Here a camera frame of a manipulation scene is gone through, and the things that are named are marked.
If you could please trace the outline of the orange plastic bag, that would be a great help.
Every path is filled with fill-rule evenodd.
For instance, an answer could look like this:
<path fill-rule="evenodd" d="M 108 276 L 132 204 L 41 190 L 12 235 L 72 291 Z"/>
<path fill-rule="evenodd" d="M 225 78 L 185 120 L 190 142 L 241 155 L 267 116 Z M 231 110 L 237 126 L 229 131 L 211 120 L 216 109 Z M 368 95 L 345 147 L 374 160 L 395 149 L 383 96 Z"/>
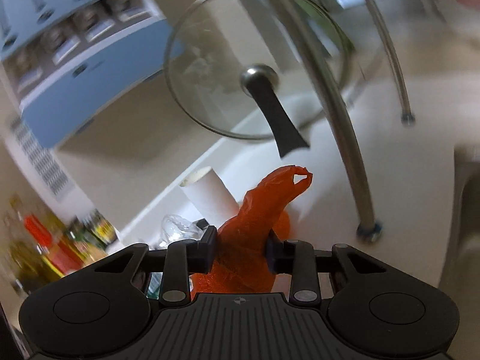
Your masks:
<path fill-rule="evenodd" d="M 238 214 L 219 230 L 210 272 L 191 276 L 192 294 L 269 293 L 275 282 L 264 256 L 269 233 L 282 241 L 290 238 L 286 207 L 310 187 L 312 178 L 305 167 L 282 166 L 247 191 Z"/>

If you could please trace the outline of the crushed clear plastic bottle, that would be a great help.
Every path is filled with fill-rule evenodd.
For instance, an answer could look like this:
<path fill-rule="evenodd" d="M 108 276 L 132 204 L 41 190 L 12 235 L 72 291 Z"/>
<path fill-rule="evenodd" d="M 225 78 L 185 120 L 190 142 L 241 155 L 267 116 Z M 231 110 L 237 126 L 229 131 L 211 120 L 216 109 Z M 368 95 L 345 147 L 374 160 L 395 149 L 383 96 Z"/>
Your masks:
<path fill-rule="evenodd" d="M 202 238 L 202 235 L 203 230 L 196 224 L 177 214 L 167 214 L 163 217 L 160 231 L 154 237 L 150 247 L 152 250 L 166 250 L 173 242 L 198 241 Z"/>

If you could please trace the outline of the white cardboard paper roll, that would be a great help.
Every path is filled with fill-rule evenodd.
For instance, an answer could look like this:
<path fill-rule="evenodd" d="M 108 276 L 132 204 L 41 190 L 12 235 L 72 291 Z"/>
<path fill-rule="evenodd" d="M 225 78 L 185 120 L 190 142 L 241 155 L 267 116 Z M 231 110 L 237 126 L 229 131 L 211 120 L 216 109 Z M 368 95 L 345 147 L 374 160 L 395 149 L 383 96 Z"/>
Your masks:
<path fill-rule="evenodd" d="M 180 188 L 204 219 L 217 229 L 239 213 L 239 204 L 211 166 L 188 174 Z"/>

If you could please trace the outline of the small yellow label jar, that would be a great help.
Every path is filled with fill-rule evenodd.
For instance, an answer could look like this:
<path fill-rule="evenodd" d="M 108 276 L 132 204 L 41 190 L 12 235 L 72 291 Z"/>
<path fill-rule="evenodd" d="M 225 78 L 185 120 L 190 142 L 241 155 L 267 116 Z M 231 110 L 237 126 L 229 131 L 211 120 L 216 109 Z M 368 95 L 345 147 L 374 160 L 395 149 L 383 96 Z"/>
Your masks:
<path fill-rule="evenodd" d="M 116 228 L 98 210 L 92 211 L 84 224 L 105 248 L 117 240 Z"/>

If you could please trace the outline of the green bean paste jar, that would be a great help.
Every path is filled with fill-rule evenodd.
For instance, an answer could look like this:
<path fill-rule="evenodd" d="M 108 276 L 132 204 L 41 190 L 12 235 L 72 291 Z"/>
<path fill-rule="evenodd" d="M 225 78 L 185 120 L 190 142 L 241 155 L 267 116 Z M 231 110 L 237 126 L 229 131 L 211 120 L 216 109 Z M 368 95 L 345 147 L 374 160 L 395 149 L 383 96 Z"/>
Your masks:
<path fill-rule="evenodd" d="M 66 235 L 72 248 L 85 266 L 105 257 L 105 252 L 100 242 L 80 219 L 75 218 L 70 222 Z"/>

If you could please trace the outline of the white vent grille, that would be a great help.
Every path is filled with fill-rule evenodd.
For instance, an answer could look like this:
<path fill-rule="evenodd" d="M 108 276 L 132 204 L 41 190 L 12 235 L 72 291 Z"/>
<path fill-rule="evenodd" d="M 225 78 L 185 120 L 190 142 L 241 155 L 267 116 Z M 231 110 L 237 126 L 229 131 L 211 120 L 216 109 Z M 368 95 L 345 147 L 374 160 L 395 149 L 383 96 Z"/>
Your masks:
<path fill-rule="evenodd" d="M 57 201 L 72 188 L 72 181 L 56 161 L 54 155 L 35 138 L 24 121 L 17 117 L 10 123 L 14 142 L 34 170 L 39 180 L 49 189 Z"/>

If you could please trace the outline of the dark sunflower oil bottle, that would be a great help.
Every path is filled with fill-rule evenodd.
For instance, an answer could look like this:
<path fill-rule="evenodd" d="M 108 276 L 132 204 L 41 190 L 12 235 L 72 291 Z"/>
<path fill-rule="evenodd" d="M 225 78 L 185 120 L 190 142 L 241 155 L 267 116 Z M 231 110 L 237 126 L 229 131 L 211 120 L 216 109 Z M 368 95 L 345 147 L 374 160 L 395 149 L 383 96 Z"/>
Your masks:
<path fill-rule="evenodd" d="M 14 289 L 26 295 L 49 283 L 40 255 L 23 241 L 9 243 L 7 266 L 14 276 Z"/>

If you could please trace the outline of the thin steel rack leg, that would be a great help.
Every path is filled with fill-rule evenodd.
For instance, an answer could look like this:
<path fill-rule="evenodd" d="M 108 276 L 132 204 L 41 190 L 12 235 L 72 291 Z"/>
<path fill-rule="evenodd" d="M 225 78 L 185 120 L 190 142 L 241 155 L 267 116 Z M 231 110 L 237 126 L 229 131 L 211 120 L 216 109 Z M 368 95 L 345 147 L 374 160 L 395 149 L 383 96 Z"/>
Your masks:
<path fill-rule="evenodd" d="M 413 126 L 416 123 L 416 118 L 412 112 L 411 104 L 408 97 L 407 86 L 405 84 L 403 71 L 400 65 L 398 55 L 395 50 L 391 35 L 386 26 L 383 15 L 381 14 L 375 0 L 364 0 L 369 14 L 372 16 L 373 22 L 377 29 L 379 38 L 382 41 L 385 54 L 388 58 L 391 73 L 397 89 L 397 93 L 401 106 L 401 123 L 405 126 Z"/>

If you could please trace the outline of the glass pot lid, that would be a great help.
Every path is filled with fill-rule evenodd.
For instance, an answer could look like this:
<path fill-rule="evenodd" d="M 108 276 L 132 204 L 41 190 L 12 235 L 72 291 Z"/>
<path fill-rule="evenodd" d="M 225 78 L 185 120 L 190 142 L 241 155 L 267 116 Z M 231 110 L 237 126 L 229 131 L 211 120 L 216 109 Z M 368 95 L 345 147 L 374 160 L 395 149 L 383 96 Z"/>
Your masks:
<path fill-rule="evenodd" d="M 272 139 L 284 158 L 310 147 L 301 133 L 325 112 L 268 0 L 197 0 L 164 52 L 168 89 L 205 129 L 239 140 Z"/>

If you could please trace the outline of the blue white wall appliance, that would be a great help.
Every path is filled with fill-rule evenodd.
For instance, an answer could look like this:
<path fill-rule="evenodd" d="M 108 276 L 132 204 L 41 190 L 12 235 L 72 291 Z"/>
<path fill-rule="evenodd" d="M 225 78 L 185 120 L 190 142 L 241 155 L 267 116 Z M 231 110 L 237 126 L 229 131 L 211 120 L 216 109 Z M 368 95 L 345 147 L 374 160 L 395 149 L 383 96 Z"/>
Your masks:
<path fill-rule="evenodd" d="M 155 0 L 1 0 L 1 79 L 52 148 L 161 72 L 171 31 Z"/>

